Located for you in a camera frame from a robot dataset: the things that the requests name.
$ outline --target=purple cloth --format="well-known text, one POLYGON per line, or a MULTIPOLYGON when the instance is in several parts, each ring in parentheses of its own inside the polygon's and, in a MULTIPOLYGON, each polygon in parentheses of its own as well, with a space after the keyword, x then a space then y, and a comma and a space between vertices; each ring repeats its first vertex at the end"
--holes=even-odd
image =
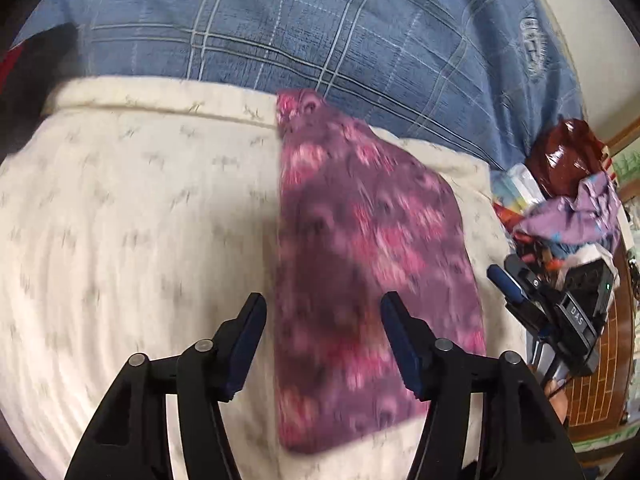
POLYGON ((282 445, 318 452, 424 413, 380 322, 396 290, 437 336, 484 354, 482 311, 449 185, 313 91, 278 96, 276 280, 282 445))
POLYGON ((514 228, 531 236, 563 244, 611 241, 611 253, 620 241, 620 199, 604 171, 584 178, 575 200, 559 196, 532 209, 514 228))

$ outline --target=blue checked fabric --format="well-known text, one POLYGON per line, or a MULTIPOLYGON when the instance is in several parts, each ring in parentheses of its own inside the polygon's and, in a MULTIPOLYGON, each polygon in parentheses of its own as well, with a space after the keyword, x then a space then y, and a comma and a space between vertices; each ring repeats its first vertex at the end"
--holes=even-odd
POLYGON ((582 116, 538 0, 42 0, 18 39, 67 22, 89 75, 315 88, 498 170, 559 114, 582 116))

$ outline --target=brown plastic bag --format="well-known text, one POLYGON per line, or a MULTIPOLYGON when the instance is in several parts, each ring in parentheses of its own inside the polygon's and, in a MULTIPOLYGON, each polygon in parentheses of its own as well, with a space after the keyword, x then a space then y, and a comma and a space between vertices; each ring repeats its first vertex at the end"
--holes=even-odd
POLYGON ((525 165, 548 198, 575 198, 580 181, 602 171, 603 148, 585 121, 561 120, 536 139, 525 165))

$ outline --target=clutter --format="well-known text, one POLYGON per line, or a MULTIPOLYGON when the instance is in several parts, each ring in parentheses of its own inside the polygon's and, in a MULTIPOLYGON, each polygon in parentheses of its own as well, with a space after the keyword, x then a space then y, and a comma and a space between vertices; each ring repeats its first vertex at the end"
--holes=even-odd
POLYGON ((513 231, 513 228, 524 219, 524 216, 521 214, 515 213, 511 209, 507 209, 496 202, 494 202, 494 211, 509 234, 513 231))
POLYGON ((562 268, 558 272, 558 282, 556 283, 556 287, 561 288, 564 286, 564 278, 571 269, 591 262, 596 262, 600 259, 604 261, 612 273, 613 287, 618 288, 620 286, 620 276, 618 275, 616 266, 613 264, 613 256, 600 244, 587 244, 581 247, 575 254, 568 256, 562 263, 562 268))
POLYGON ((613 253, 620 240, 620 200, 603 171, 580 181, 575 200, 559 196, 536 206, 515 231, 565 244, 610 242, 613 253))
POLYGON ((538 184, 524 164, 516 164, 509 171, 492 171, 491 192, 494 203, 518 214, 524 214, 531 207, 545 201, 538 184))
POLYGON ((631 289, 633 290, 634 298, 638 300, 640 298, 640 269, 638 268, 635 248, 626 252, 626 262, 631 274, 631 289))
POLYGON ((640 359, 640 312, 638 311, 636 311, 636 318, 634 320, 634 359, 640 359))

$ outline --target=colorful fabric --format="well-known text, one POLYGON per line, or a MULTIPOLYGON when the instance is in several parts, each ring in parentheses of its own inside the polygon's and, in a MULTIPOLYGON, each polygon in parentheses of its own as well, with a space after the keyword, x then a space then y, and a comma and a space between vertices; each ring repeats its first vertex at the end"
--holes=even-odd
POLYGON ((620 240, 619 209, 620 199, 613 183, 601 171, 580 181, 575 199, 559 196, 543 202, 515 230, 571 245, 602 244, 608 238, 613 253, 620 240))
POLYGON ((318 452, 424 412, 380 323, 384 292, 476 354, 482 314, 449 184, 313 91, 283 92, 277 107, 280 440, 318 452))

